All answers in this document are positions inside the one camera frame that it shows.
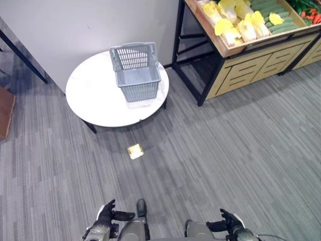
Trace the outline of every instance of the white wall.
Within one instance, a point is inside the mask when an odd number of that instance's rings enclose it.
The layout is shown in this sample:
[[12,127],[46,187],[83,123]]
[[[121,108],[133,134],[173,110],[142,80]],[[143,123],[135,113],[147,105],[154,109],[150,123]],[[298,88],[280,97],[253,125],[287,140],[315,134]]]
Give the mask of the white wall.
[[65,91],[71,72],[95,53],[153,41],[170,64],[178,0],[0,0],[0,16]]

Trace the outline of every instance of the black glove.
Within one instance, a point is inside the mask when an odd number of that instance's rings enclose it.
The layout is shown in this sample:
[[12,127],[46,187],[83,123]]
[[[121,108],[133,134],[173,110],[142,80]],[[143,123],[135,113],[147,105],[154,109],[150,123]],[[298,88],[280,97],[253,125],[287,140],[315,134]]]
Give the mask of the black glove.
[[[98,215],[98,219],[94,222],[93,226],[96,225],[103,225],[110,227],[110,238],[116,238],[118,235],[118,228],[119,224],[111,223],[112,220],[118,221],[130,221],[135,217],[135,213],[133,212],[121,212],[121,211],[114,211],[115,207],[115,199],[111,200]],[[87,229],[86,234],[83,236],[85,239],[91,230],[91,228]]]

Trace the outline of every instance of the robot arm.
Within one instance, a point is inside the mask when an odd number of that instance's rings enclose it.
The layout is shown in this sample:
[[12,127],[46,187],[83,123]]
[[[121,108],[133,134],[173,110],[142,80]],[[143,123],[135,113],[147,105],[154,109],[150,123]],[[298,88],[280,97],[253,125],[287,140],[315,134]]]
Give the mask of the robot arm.
[[108,241],[110,238],[117,238],[119,224],[111,223],[111,221],[130,221],[135,217],[133,212],[114,211],[114,207],[115,200],[100,207],[97,220],[87,228],[82,237],[84,241]]
[[229,233],[226,236],[226,240],[230,241],[259,241],[251,230],[245,228],[243,221],[235,214],[231,214],[224,209],[220,209],[222,217],[225,220],[219,222],[207,222],[206,226],[212,232],[223,232]]

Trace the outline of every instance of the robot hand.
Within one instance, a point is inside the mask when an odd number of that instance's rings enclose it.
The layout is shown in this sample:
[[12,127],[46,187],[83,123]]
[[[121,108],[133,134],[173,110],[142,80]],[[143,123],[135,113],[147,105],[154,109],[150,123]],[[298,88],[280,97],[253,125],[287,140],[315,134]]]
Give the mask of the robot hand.
[[91,227],[87,228],[85,235],[82,237],[84,241],[107,241],[110,238],[117,238],[119,224],[111,223],[111,221],[130,221],[135,217],[133,212],[114,211],[114,207],[115,199],[100,207],[97,220]]

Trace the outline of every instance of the wooden crate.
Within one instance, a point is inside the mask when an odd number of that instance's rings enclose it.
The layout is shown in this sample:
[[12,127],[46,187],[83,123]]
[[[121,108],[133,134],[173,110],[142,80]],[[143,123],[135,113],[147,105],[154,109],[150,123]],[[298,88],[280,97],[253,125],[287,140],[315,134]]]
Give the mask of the wooden crate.
[[307,54],[295,65],[293,69],[303,67],[321,60],[321,39],[307,52]]
[[15,102],[16,97],[0,87],[0,139],[8,136]]
[[198,0],[185,0],[186,4],[195,15],[197,20],[200,22],[201,26],[219,51],[222,57],[232,56],[238,53],[241,53],[245,49],[259,49],[262,46],[269,45],[271,43],[280,42],[284,39],[296,37],[299,35],[307,34],[309,32],[315,33],[321,30],[321,24],[313,25],[307,27],[305,22],[297,14],[297,12],[288,4],[286,0],[278,0],[277,2],[282,5],[286,11],[289,12],[289,15],[293,18],[293,22],[297,24],[300,28],[296,30],[287,31],[284,33],[271,35],[269,37],[261,38],[258,40],[250,41],[243,43],[238,46],[229,47],[225,40],[221,37],[218,37],[214,33],[214,28],[211,24],[208,16],[203,12],[201,5],[198,3]]
[[225,60],[206,99],[282,72],[316,37],[312,34]]

